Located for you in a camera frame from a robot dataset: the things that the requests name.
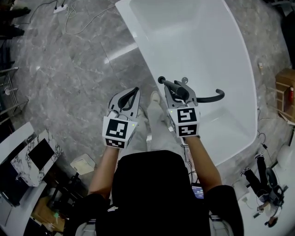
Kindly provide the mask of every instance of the black sneaker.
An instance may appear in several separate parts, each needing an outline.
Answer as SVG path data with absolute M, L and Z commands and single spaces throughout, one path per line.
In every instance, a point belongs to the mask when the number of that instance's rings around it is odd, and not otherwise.
M 246 171 L 249 171 L 250 169 L 248 168 L 248 167 L 246 167 L 242 172 L 241 172 L 241 177 L 243 176 L 243 175 L 245 175 L 245 172 Z
M 261 152 L 261 153 L 257 153 L 257 154 L 255 155 L 255 159 L 257 159 L 258 157 L 264 157 L 263 152 Z

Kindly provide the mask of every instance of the marble-patterned box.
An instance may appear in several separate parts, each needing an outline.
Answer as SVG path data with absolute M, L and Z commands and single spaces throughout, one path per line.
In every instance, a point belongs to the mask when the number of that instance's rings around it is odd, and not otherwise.
M 29 186 L 37 187 L 62 152 L 52 134 L 46 129 L 30 142 L 10 163 Z

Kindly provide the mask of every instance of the smartphone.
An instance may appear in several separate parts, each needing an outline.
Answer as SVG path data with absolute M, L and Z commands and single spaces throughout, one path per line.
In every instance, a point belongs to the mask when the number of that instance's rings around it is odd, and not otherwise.
M 203 189 L 199 184 L 195 183 L 194 185 L 192 185 L 192 189 L 196 198 L 204 199 Z

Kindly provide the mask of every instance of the white pants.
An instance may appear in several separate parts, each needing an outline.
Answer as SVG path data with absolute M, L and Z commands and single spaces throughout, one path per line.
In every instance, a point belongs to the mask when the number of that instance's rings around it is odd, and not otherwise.
M 148 119 L 144 116 L 139 118 L 135 134 L 128 147 L 119 154 L 119 159 L 133 153 L 147 152 L 147 125 L 148 122 L 152 131 L 151 151 L 168 150 L 180 155 L 183 158 L 184 150 L 170 133 L 164 118 L 164 112 L 160 105 L 152 101 L 147 108 Z

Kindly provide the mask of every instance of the black sleeve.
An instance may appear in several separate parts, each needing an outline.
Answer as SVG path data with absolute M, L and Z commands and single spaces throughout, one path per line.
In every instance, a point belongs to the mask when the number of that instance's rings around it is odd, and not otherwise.
M 204 196 L 208 209 L 228 222 L 235 236 L 244 235 L 244 224 L 233 187 L 228 185 L 210 189 Z
M 107 214 L 108 201 L 100 194 L 91 194 L 75 202 L 65 223 L 64 236 L 75 236 L 77 228 L 91 219 L 104 218 Z

